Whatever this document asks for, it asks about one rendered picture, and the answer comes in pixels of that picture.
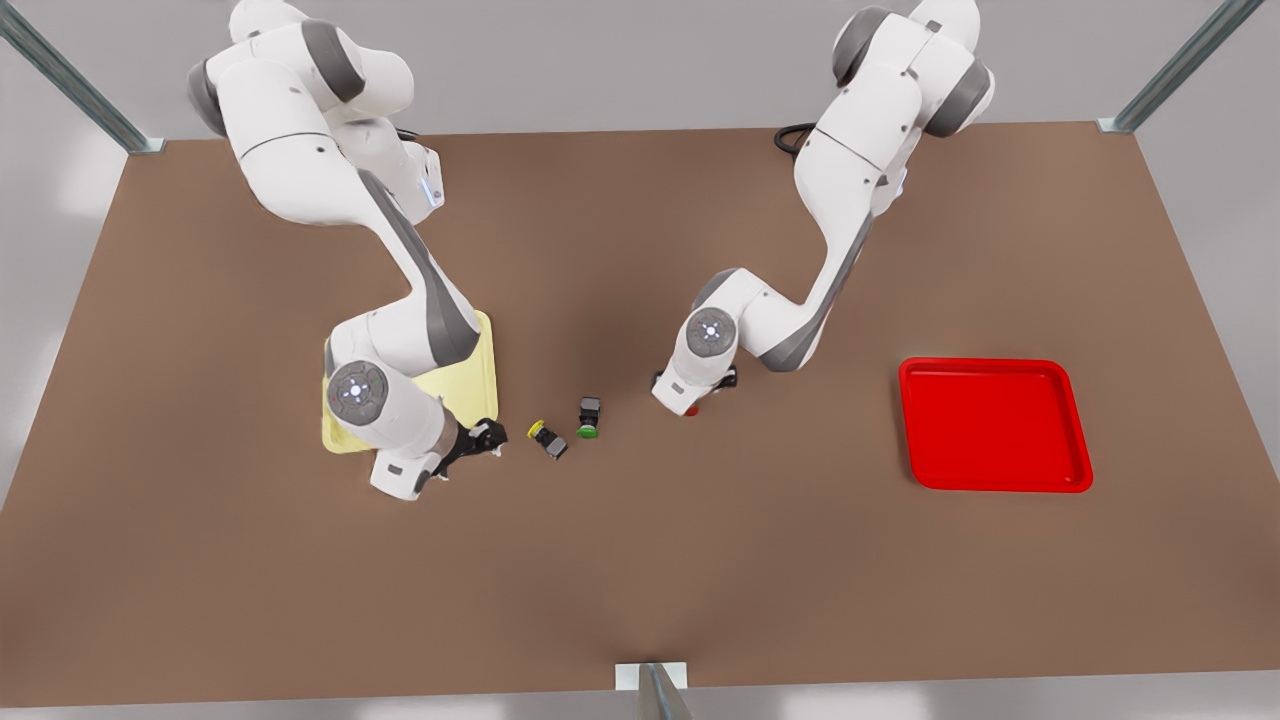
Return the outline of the silver frame post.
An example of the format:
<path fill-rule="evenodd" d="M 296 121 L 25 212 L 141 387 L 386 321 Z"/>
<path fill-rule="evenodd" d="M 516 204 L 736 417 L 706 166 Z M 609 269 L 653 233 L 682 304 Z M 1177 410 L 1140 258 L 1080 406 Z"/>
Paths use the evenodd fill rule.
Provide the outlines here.
<path fill-rule="evenodd" d="M 614 688 L 636 692 L 637 720 L 694 720 L 682 697 L 687 678 L 686 662 L 614 665 Z"/>
<path fill-rule="evenodd" d="M 1222 0 L 1115 115 L 1094 123 L 1102 135 L 1134 135 L 1267 0 Z"/>
<path fill-rule="evenodd" d="M 0 0 L 0 37 L 129 155 L 159 154 L 164 138 L 142 133 L 10 3 Z"/>

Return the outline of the yellow tray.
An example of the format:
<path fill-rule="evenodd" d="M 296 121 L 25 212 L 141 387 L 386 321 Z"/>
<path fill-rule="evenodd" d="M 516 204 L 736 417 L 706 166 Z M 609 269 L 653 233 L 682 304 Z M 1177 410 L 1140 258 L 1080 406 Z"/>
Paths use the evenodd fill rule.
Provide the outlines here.
<path fill-rule="evenodd" d="M 495 420 L 499 413 L 492 323 L 483 311 L 477 311 L 476 318 L 481 334 L 468 359 L 413 378 L 421 391 L 439 398 L 467 427 L 484 418 Z M 333 416 L 326 380 L 321 380 L 321 442 L 325 450 L 332 454 L 371 451 L 371 445 L 352 436 Z"/>

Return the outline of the red tray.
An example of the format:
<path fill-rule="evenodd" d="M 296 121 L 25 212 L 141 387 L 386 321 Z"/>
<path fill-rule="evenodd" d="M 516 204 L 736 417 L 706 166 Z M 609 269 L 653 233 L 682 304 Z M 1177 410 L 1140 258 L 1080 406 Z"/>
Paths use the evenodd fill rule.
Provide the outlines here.
<path fill-rule="evenodd" d="M 1043 359 L 909 357 L 911 474 L 931 489 L 1082 493 L 1093 470 L 1069 374 Z"/>

